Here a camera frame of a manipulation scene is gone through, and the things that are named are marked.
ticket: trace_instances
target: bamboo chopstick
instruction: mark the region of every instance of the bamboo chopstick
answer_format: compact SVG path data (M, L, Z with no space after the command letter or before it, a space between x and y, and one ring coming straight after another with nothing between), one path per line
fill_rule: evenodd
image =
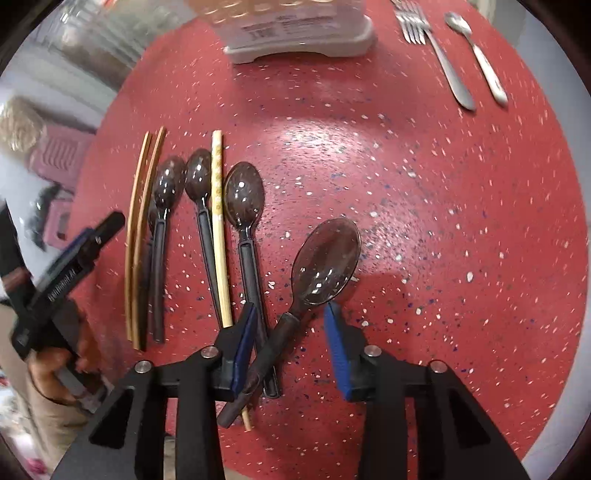
M144 241L146 223L148 220L148 206L150 205L150 194L152 192L152 183L154 182L154 176L156 173L156 167L160 160L160 152L162 150L162 143L166 136L166 128L160 127L158 136L156 137L156 143L152 150L152 156L150 163L148 164L147 173L144 181L144 188L141 195L141 204L139 206L139 212L137 216L137 225L135 231L135 243L133 253L133 265L131 270L131 341L134 344L134 348L139 350L139 278L141 275L140 261L142 254L142 243Z
M212 225L213 250L216 258L217 290L220 297L220 312L224 328L231 327L232 308L230 306L230 291L228 287L228 267L226 265L226 241L223 231L223 161L222 161L222 131L215 130L212 134ZM252 430L248 409L242 409L244 429Z
M142 150L139 152L138 165L135 169L134 186L131 190L131 201L129 203L129 215L127 217L127 246L125 248L125 284L124 284L124 295L125 295L125 328L127 331L127 339L133 339L132 333L132 319L131 319L131 302L132 302L132 267L134 259L134 246L135 246L135 229L137 225L137 212L138 212L138 193L140 189L139 184L142 182L144 177L144 166L146 158L148 157L148 150L150 149L150 143L152 141L152 134L146 132L144 135L144 143L142 144Z

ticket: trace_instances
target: human hand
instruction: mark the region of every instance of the human hand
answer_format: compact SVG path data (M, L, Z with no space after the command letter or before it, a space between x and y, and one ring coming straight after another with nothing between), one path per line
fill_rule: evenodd
M98 372L100 367L100 350L96 339L86 321L86 316L80 312L80 335L78 338L78 360L76 370L79 372ZM71 353L63 348L44 348L29 361L29 372L35 388L49 400L63 404L74 404L76 399L69 390L61 384L56 372L67 365Z

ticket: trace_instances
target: stainless steel fork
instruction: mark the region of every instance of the stainless steel fork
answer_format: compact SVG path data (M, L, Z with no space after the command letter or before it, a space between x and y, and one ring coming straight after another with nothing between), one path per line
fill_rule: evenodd
M476 104L472 99L472 95L462 83L462 80L452 67L449 59L443 53L443 50L435 40L433 32L431 31L431 25L429 24L423 9L419 4L413 1L405 0L391 0L394 4L396 18L400 22L402 28L402 34L409 43L425 43L424 36L427 35L429 42L435 50L435 55L441 64L443 73L447 78L452 93L460 105L467 110L476 110Z

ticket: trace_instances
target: plastic spoon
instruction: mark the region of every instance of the plastic spoon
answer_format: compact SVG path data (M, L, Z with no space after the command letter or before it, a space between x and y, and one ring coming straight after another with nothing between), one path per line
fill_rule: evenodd
M263 308L256 246L252 237L264 206L265 189L258 170L248 162L236 164L226 178L224 212L239 235L238 254L246 301L252 302L258 311L255 352L260 352L268 339L267 316ZM263 393L267 398L281 396L274 366L270 367L263 380Z
M154 225L154 253L152 257L152 280L154 282L153 318L154 340L164 343L164 256L168 218L180 196L183 194L185 181L185 163L182 158L168 157L158 166L154 181L154 204L158 212Z
M454 12L447 12L445 14L445 22L452 30L455 30L466 37L466 40L470 43L472 51L482 69L484 78L486 78L486 82L491 89L492 96L499 105L506 106L507 94L503 90L499 77L496 75L490 62L485 57L484 53L482 53L480 47L472 41L472 29L470 28L470 25L468 25L468 22L464 20L461 15Z
M209 150L199 148L189 157L185 192L197 206L197 228L201 240L203 262L207 271L209 290L212 292L217 324L222 329L220 297L217 291L216 258L213 251L212 214L207 208L207 198L212 192L212 154Z
M228 428L240 414L261 379L298 331L302 316L331 301L343 290L355 272L360 253L361 238L352 221L331 219L314 229L300 248L291 269L291 307L281 315L268 342L248 369L240 395L234 402L227 403L218 415L220 426Z

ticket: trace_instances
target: spoon handle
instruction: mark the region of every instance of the spoon handle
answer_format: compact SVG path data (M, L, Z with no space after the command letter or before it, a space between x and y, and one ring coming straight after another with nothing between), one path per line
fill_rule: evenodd
M164 254L166 250L166 220L159 218L154 226L154 253L152 257L152 281L154 298L152 300L154 340L164 343Z
M246 295L246 301L254 304L258 315L256 320L255 352L260 352L268 339L267 316L262 305L261 284L256 264L256 246L252 239L243 240L238 244L240 255L240 270L242 271L242 285ZM267 398L279 398L279 384L275 367L271 366L269 373L263 380L263 393Z
M217 416L217 424L227 429L241 410L251 399L253 393L261 384L261 379L281 356L287 344L292 340L301 325L300 319L285 312L269 335L269 341L261 349L246 373L244 389L233 402L228 402Z
M223 328L222 314L220 311L220 295L217 291L216 277L216 255L213 250L213 230L212 216L209 209L201 210L197 214L197 227L199 228L199 238L201 239L201 251L203 253L203 262L207 271L207 281L209 290L212 292L213 308L216 312L217 324L220 329Z
M480 47L473 42L470 43L472 43L472 50L474 51L474 55L476 56L480 68L482 69L484 78L486 78L486 82L491 89L492 96L499 105L506 106L507 94L503 90L501 82L499 81L499 77L496 75L491 63L488 61L484 53L482 53Z
M139 279L139 300L138 300L138 343L139 349L142 352L146 351L147 347L147 333L148 333L148 317L150 302L150 269L152 268L152 237L146 243L143 252L141 278Z

